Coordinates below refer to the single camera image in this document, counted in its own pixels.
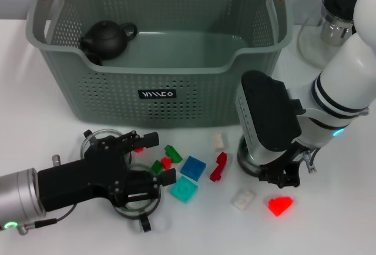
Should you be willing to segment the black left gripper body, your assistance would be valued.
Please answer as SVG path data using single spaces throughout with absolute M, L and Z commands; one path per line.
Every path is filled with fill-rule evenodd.
M 84 159 L 38 172 L 39 199 L 47 211 L 94 198 L 115 207 L 125 204 L 129 142 L 110 138 L 85 153 Z

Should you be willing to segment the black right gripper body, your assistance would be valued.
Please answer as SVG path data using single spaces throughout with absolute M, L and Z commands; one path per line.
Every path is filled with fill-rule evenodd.
M 305 151 L 307 151 L 306 146 L 300 143 L 293 143 L 282 155 L 283 165 L 287 166 L 290 163 L 294 162 L 297 156 L 299 156 Z

